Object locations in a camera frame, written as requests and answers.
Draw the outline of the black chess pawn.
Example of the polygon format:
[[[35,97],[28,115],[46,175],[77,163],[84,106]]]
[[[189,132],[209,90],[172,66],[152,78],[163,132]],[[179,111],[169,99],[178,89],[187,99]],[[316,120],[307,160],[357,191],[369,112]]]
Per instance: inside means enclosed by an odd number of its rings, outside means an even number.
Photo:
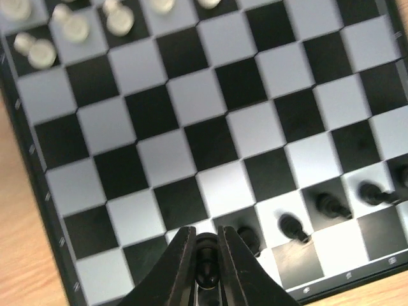
[[[406,164],[398,167],[397,180],[401,186],[408,188],[408,166]]]
[[[197,236],[195,279],[204,290],[214,289],[219,283],[217,236],[213,233],[200,233]]]

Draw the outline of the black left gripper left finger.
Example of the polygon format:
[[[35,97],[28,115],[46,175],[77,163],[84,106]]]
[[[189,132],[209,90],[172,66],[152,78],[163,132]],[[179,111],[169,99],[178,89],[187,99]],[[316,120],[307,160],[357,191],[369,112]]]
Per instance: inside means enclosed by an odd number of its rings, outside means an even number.
[[[153,269],[123,305],[191,305],[194,302],[196,229],[182,227]]]

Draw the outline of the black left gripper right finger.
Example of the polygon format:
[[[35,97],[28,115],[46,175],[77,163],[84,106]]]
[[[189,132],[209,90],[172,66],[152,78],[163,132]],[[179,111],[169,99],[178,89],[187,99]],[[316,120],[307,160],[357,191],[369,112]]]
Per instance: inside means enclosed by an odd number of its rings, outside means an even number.
[[[231,226],[217,228],[221,305],[298,305],[263,269]]]

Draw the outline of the black chess piece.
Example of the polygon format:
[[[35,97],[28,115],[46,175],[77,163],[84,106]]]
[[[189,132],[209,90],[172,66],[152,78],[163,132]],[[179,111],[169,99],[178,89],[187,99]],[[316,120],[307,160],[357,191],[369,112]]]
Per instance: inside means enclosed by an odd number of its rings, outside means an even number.
[[[378,185],[371,182],[362,182],[358,188],[358,196],[361,201],[371,206],[382,203],[398,205],[402,202],[401,197],[395,191],[383,191]]]
[[[310,241],[310,237],[303,230],[301,222],[293,215],[283,214],[279,219],[279,229],[292,240],[297,240],[303,244]]]
[[[254,257],[258,258],[261,253],[261,244],[256,232],[252,228],[244,226],[238,228],[237,233],[249,248],[249,250],[252,252]]]
[[[353,218],[352,212],[342,205],[340,200],[331,193],[320,193],[316,198],[316,209],[331,219],[341,217],[347,220]]]

